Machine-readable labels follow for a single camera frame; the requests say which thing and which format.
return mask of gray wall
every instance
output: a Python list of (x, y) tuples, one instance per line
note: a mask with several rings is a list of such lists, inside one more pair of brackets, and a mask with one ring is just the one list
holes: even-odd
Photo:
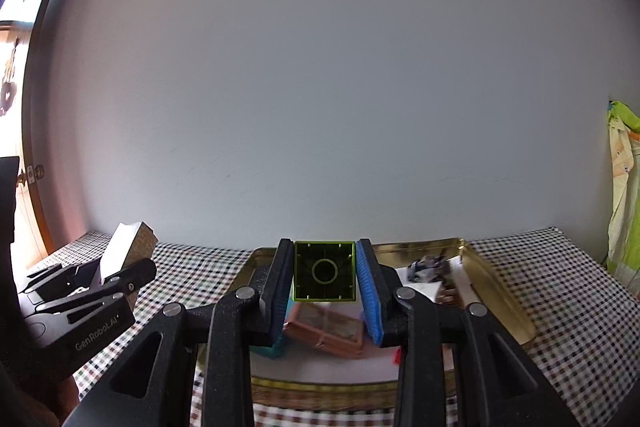
[(36, 157), (58, 244), (472, 239), (596, 258), (640, 0), (53, 0)]

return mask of checkered tablecloth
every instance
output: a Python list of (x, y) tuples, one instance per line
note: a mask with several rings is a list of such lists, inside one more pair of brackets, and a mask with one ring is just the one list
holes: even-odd
[[(88, 261), (100, 255), (109, 235), (89, 232), (47, 257), (38, 267)], [(601, 427), (638, 377), (639, 303), (558, 229), (472, 241), (491, 261), (538, 328), (530, 356), (583, 427)], [(84, 396), (126, 344), (169, 301), (187, 308), (214, 302), (249, 257), (249, 251), (159, 243), (156, 279), (142, 288), (136, 324), (76, 374)], [(200, 424), (202, 374), (193, 388), (191, 424)], [(258, 427), (364, 427), (393, 423), (393, 410), (311, 412), (254, 405)], [(447, 400), (456, 425), (455, 399)]]

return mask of silver screw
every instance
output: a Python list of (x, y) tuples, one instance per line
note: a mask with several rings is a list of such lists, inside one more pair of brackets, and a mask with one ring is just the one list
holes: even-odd
[(471, 313), (474, 317), (484, 317), (486, 315), (486, 306), (479, 302), (474, 302), (469, 305), (469, 313)]
[(250, 299), (254, 295), (255, 295), (255, 290), (251, 288), (251, 286), (242, 286), (242, 288), (238, 288), (236, 290), (236, 297), (242, 300)]
[(166, 317), (175, 317), (178, 313), (182, 311), (182, 307), (177, 302), (170, 302), (164, 308), (162, 308), (162, 313)]
[(415, 291), (413, 291), (411, 288), (402, 286), (401, 288), (398, 288), (396, 290), (396, 295), (398, 296), (399, 299), (402, 299), (403, 301), (408, 301), (409, 299), (413, 299), (415, 297)]

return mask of yellow green curtain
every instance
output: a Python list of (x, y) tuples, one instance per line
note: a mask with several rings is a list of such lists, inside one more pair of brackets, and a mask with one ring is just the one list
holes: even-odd
[(640, 118), (622, 102), (609, 104), (613, 167), (613, 213), (609, 221), (607, 270), (640, 296)]

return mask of green block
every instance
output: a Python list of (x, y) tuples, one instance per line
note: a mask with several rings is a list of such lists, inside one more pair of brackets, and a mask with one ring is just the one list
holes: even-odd
[(296, 241), (293, 300), (341, 302), (356, 299), (356, 244)]

